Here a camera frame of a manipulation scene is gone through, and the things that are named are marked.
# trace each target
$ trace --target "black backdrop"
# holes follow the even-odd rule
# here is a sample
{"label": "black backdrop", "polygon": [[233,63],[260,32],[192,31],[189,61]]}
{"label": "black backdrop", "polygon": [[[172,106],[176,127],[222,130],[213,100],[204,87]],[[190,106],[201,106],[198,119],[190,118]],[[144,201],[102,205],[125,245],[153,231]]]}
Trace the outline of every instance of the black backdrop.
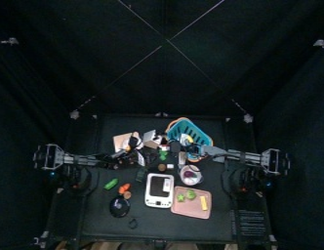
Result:
{"label": "black backdrop", "polygon": [[0,1],[0,247],[41,235],[37,145],[69,113],[254,116],[258,150],[296,156],[270,197],[288,249],[324,249],[324,1]]}

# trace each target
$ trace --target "blue object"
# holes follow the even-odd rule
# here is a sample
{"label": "blue object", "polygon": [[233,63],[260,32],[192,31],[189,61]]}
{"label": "blue object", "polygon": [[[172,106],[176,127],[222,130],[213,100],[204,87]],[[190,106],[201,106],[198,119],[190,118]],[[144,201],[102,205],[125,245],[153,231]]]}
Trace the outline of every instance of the blue object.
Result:
{"label": "blue object", "polygon": [[[193,143],[196,145],[213,146],[213,141],[210,137],[201,131],[201,129],[185,117],[181,117],[180,119],[174,120],[169,124],[166,133],[168,133],[169,141],[173,141],[173,140],[180,141],[182,134],[185,134],[190,136],[190,138],[193,139]],[[201,160],[201,157],[198,155],[193,155],[190,153],[188,157],[189,157],[189,161],[192,162],[197,162]]]}

